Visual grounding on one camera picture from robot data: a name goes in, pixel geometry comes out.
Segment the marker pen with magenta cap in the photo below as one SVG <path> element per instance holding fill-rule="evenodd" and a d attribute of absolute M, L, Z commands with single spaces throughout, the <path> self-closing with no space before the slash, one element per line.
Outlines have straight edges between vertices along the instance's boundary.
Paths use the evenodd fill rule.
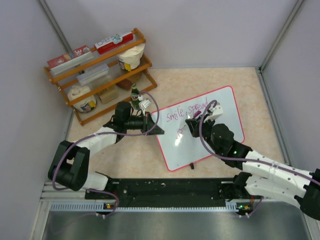
<path fill-rule="evenodd" d="M 191 135 L 195 138 L 198 137 L 201 114 L 200 110 L 196 111 L 193 114 L 193 118 L 187 118 L 179 129 L 182 130 L 184 127 L 188 127 Z"/>

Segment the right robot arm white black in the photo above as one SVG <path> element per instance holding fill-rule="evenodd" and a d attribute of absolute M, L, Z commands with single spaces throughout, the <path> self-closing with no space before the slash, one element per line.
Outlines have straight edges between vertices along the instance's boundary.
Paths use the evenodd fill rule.
<path fill-rule="evenodd" d="M 320 170 L 314 172 L 272 160 L 234 139 L 223 123 L 201 118 L 186 119 L 194 138 L 231 168 L 241 172 L 233 179 L 233 192 L 239 198 L 261 196 L 293 205 L 305 215 L 320 219 Z"/>

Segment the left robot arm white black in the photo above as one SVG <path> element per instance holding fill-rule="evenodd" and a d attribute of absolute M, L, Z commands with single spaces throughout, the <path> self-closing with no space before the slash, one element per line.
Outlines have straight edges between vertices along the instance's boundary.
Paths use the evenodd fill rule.
<path fill-rule="evenodd" d="M 90 158 L 104 148 L 118 143 L 123 137 L 163 135 L 165 131 L 153 121 L 150 112 L 134 115 L 129 102 L 116 105 L 110 121 L 98 131 L 75 142 L 62 141 L 56 150 L 48 171 L 55 190 L 94 189 L 102 198 L 109 198 L 114 191 L 109 178 L 96 172 L 89 172 Z"/>

